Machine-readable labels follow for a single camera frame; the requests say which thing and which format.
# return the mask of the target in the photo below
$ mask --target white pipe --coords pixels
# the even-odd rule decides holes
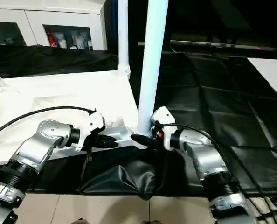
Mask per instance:
[[[168,0],[149,0],[136,133],[151,135]]]
[[[130,67],[128,60],[128,0],[118,0],[118,35],[118,76],[127,76],[129,79]]]

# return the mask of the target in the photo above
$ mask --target red bottle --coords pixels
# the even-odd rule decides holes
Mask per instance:
[[[50,46],[53,48],[56,48],[58,45],[56,44],[56,41],[55,41],[54,37],[52,36],[51,31],[49,29],[46,30],[46,35],[47,35]]]

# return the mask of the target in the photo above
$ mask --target tiled floor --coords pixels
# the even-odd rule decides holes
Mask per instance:
[[[266,212],[262,199],[255,202]],[[215,220],[204,198],[137,196],[74,196],[27,194],[17,224],[70,224],[79,218],[90,224],[141,224],[159,220],[164,224],[212,224]]]

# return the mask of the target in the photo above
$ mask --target black fabric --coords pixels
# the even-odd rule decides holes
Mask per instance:
[[[114,57],[106,51],[0,45],[2,78],[115,69],[117,64]]]
[[[141,54],[131,60],[138,102]],[[107,52],[0,46],[0,75],[19,77],[116,69]],[[221,145],[251,196],[258,190],[233,149],[267,195],[277,196],[277,94],[246,58],[163,54],[155,109],[166,105],[178,123],[207,131]],[[81,195],[205,196],[191,158],[162,149],[125,147],[49,161],[30,192]]]

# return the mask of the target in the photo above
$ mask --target cabinet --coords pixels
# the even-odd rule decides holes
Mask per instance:
[[[107,49],[105,25],[100,14],[26,11],[26,15],[38,44],[50,46],[47,31],[51,31],[56,41],[57,33],[64,34],[68,47],[77,44],[73,43],[74,36],[86,36],[85,48],[91,42],[94,50]]]
[[[37,44],[24,10],[0,9],[0,44]]]
[[[106,0],[0,0],[0,44],[107,50]]]

